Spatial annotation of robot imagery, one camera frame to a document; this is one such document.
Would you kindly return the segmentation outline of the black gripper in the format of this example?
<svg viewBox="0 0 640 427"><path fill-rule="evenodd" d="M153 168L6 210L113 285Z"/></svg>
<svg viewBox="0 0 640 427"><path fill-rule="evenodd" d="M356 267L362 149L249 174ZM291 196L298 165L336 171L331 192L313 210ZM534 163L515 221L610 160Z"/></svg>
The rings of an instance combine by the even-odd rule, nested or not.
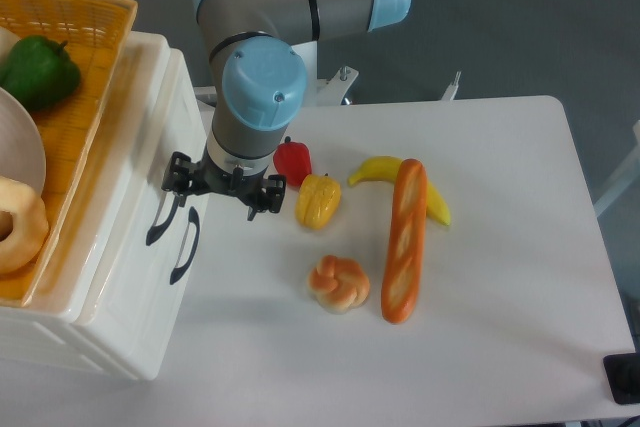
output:
<svg viewBox="0 0 640 427"><path fill-rule="evenodd" d="M278 214L286 194L284 175L264 177L270 156L248 159L229 154L220 146L213 154L206 145L199 162L183 152L172 153L165 169L161 189L172 192L177 205L184 207L191 195L219 194L237 198L248 207L247 220L258 213Z"/></svg>

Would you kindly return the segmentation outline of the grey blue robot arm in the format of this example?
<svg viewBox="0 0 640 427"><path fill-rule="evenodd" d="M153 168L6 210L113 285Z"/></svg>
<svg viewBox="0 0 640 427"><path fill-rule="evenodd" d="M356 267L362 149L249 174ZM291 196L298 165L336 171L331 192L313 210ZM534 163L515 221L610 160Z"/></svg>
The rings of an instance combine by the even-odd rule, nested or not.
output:
<svg viewBox="0 0 640 427"><path fill-rule="evenodd" d="M411 1L192 0L217 102L202 158L169 161L162 187L174 206L214 193L278 212L286 179L268 167L308 86L296 47L399 23Z"/></svg>

